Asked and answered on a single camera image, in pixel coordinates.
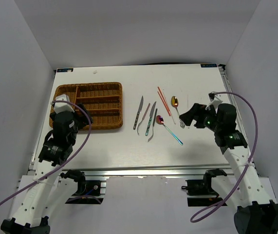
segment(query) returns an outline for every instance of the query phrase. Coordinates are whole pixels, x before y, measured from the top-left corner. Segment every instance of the spoon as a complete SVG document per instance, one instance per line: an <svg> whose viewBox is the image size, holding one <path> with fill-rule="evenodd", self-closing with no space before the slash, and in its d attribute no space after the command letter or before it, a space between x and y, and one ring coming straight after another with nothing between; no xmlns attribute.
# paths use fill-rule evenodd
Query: spoon
<svg viewBox="0 0 278 234"><path fill-rule="evenodd" d="M181 128L185 128L185 124L183 123L182 120L180 120L180 114L179 114L179 111L178 111L179 101L178 101L178 99L177 99L176 96L172 96L172 98L171 98L171 105L172 105L174 108L176 108L176 110L177 110L178 117L179 117L179 121L180 121L180 127L181 127Z"/></svg>
<svg viewBox="0 0 278 234"><path fill-rule="evenodd" d="M174 138L176 138L176 140L177 140L181 145L183 145L182 141L180 141L180 140L176 137L176 135L174 135L173 132L170 131L169 128L168 128L166 125L164 125L164 119L163 119L163 117L161 117L161 116L156 116L156 122L157 122L158 124L160 124L160 125L163 125L163 126L174 136Z"/></svg>

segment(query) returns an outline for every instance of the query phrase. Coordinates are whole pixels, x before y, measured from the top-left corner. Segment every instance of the brown wicker tray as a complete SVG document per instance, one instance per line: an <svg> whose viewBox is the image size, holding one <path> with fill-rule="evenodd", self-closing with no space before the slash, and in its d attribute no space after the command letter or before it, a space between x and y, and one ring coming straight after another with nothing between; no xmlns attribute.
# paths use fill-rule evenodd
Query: brown wicker tray
<svg viewBox="0 0 278 234"><path fill-rule="evenodd" d="M120 128L123 125L123 90L119 82L65 84L56 89L57 96L66 94L70 101L82 103L93 118L93 130Z"/></svg>

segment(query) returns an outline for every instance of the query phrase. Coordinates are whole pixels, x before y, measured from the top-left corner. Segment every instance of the knife handle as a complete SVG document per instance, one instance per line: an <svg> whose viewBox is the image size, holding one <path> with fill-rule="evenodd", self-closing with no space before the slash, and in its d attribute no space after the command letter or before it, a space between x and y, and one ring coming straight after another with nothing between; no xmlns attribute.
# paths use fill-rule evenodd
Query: knife handle
<svg viewBox="0 0 278 234"><path fill-rule="evenodd" d="M145 132L145 135L146 135L146 136L148 135L148 131L149 131L149 127L150 127L150 123L152 123L152 117L150 117L150 118L149 118L149 121L148 121L147 131Z"/></svg>
<svg viewBox="0 0 278 234"><path fill-rule="evenodd" d="M134 122L134 126L133 126L133 129L134 129L134 130L135 130L135 128L137 127L139 115L140 115L140 111L138 111L137 116L136 116L136 118L135 118L135 122Z"/></svg>

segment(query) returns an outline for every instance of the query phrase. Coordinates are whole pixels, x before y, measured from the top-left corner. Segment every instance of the black label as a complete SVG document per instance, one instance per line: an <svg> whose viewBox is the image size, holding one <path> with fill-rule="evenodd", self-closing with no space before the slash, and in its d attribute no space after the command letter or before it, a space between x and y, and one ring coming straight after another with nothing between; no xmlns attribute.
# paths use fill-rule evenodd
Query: black label
<svg viewBox="0 0 278 234"><path fill-rule="evenodd" d="M215 63L202 63L201 67L218 67Z"/></svg>
<svg viewBox="0 0 278 234"><path fill-rule="evenodd" d="M59 68L56 72L72 72L74 68Z"/></svg>

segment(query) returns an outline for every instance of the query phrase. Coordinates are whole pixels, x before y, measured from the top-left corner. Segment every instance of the spoon handle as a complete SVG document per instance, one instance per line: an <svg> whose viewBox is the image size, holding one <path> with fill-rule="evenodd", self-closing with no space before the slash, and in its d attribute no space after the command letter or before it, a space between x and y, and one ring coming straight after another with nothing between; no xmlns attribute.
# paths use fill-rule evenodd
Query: spoon handle
<svg viewBox="0 0 278 234"><path fill-rule="evenodd" d="M182 141L180 141L180 140L177 138L177 136L174 135L173 132L170 131L170 129L169 129L166 125L163 124L163 126L174 136L174 138L176 138L176 140L177 140L181 145L183 145Z"/></svg>

